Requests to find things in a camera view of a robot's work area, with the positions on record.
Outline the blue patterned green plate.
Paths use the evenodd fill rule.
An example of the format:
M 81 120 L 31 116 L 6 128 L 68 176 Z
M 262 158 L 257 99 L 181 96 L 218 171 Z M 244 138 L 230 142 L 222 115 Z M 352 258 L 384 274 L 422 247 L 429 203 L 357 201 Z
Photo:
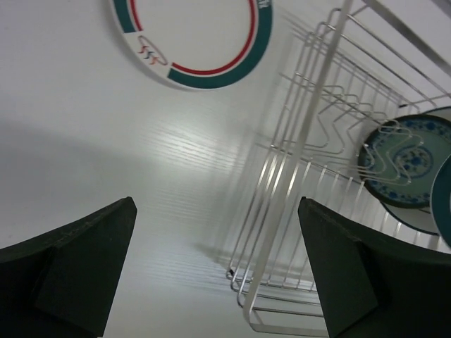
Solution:
M 450 121 L 405 115 L 378 126 L 364 141 L 359 176 L 371 195 L 398 208 L 429 206 L 435 176 L 450 155 Z

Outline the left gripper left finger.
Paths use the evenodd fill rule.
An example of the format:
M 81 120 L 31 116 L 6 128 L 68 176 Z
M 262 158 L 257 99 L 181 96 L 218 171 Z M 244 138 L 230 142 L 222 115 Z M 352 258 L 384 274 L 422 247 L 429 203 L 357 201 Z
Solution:
M 2 337 L 103 337 L 135 227 L 131 197 L 1 250 Z

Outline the white plate with dark rim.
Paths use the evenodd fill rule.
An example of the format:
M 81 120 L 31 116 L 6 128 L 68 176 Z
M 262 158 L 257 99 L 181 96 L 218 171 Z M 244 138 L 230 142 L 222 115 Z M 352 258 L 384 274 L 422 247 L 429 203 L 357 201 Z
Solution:
M 446 106 L 429 110 L 424 112 L 423 115 L 436 116 L 450 121 L 450 107 Z M 440 235 L 429 208 L 409 209 L 398 208 L 384 203 L 381 203 L 381 205 L 384 207 L 386 212 L 388 212 L 394 219 L 401 222 L 403 225 L 429 235 Z

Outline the green-rimmed white plate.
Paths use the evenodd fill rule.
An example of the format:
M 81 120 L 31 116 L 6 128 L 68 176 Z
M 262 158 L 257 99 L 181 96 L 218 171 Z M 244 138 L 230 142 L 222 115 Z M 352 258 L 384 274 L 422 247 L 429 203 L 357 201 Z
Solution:
M 435 218 L 450 215 L 450 162 L 440 167 L 431 190 L 431 210 Z
M 272 1 L 110 1 L 129 54 L 169 87 L 212 90 L 247 77 L 268 48 Z

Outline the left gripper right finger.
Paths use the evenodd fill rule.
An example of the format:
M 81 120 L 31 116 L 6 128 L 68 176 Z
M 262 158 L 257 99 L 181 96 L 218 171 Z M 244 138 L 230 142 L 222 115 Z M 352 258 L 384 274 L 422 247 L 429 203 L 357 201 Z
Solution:
M 330 337 L 449 337 L 450 255 L 303 197 L 298 216 Z

